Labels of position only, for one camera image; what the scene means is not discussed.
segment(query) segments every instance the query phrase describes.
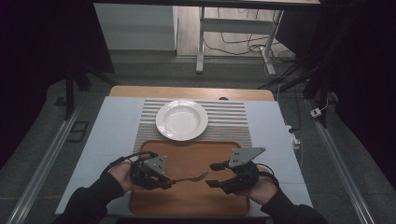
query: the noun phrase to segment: white plate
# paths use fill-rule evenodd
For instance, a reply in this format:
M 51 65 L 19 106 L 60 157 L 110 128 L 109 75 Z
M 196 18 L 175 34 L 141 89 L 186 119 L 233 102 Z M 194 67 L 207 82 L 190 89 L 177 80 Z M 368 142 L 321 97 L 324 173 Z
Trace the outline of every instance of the white plate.
M 158 111 L 155 122 L 165 137 L 187 141 L 204 132 L 208 118 L 204 108 L 194 101 L 176 100 Z

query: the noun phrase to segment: metal fork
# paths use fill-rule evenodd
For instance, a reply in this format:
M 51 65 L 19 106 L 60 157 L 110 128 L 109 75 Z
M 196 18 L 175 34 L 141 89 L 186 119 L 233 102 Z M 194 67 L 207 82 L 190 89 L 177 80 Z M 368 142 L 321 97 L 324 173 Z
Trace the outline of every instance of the metal fork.
M 191 182 L 198 182 L 198 181 L 204 179 L 208 174 L 209 174 L 209 172 L 205 171 L 205 172 L 201 173 L 200 175 L 198 175 L 196 177 L 182 178 L 182 179 L 176 179 L 176 180 L 168 180 L 168 184 L 173 185 L 173 184 L 176 184 L 177 182 L 185 181 L 185 180 L 188 180 L 188 181 L 191 181 Z

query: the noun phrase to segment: table leg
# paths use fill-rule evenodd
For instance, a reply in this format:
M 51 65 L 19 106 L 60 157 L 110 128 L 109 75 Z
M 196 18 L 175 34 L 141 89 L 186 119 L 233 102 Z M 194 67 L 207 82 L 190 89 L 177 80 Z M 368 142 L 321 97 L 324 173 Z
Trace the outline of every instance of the table leg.
M 265 44 L 265 47 L 260 47 L 260 50 L 262 51 L 262 57 L 264 58 L 265 67 L 267 68 L 269 76 L 273 76 L 276 74 L 274 66 L 271 62 L 270 50 L 271 50 L 272 43 L 274 41 L 274 37 L 275 37 L 276 30 L 279 25 L 280 17 L 282 16 L 282 13 L 283 13 L 283 11 L 279 11 L 279 10 L 275 11 L 274 23 L 271 27 L 270 34 L 268 35 L 267 43 Z
M 204 72 L 204 26 L 205 26 L 205 8 L 200 8 L 200 27 L 199 27 L 199 44 L 197 54 L 196 73 Z

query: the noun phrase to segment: table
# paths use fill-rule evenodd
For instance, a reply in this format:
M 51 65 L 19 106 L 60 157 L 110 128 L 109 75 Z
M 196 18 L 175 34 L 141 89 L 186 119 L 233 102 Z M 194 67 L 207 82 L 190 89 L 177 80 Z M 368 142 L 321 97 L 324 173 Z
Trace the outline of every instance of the table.
M 220 97 L 227 97 L 230 101 L 218 100 Z M 136 146 L 137 127 L 147 100 L 149 102 L 155 100 L 166 102 L 176 98 L 188 98 L 200 102 L 210 102 L 210 104 L 230 103 L 244 106 L 251 145 L 253 147 L 265 146 L 267 149 L 255 159 L 255 162 L 262 162 L 272 167 L 280 182 L 280 187 L 292 202 L 312 205 L 291 146 L 289 133 L 271 92 L 265 90 L 116 86 L 105 99 L 99 111 L 90 137 L 55 214 L 61 214 L 64 211 L 75 189 L 90 186 L 110 162 L 131 154 L 132 147 Z M 128 209 L 130 197 L 131 195 L 126 193 L 125 196 L 112 201 L 107 206 L 108 214 L 114 217 L 136 217 Z M 263 216 L 266 215 L 260 211 L 260 206 L 251 202 L 246 217 Z

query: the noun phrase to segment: wooden tray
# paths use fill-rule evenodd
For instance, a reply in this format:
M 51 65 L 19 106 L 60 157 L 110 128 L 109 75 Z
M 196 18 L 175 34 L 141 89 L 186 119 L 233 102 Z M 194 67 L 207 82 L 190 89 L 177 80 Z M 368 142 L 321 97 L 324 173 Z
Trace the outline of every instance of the wooden tray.
M 246 197 L 225 194 L 210 188 L 205 180 L 226 180 L 234 176 L 229 169 L 214 172 L 209 164 L 227 161 L 235 142 L 147 141 L 141 150 L 166 155 L 165 175 L 171 179 L 209 175 L 199 182 L 183 181 L 170 189 L 137 190 L 130 210 L 139 216 L 243 216 L 248 212 Z

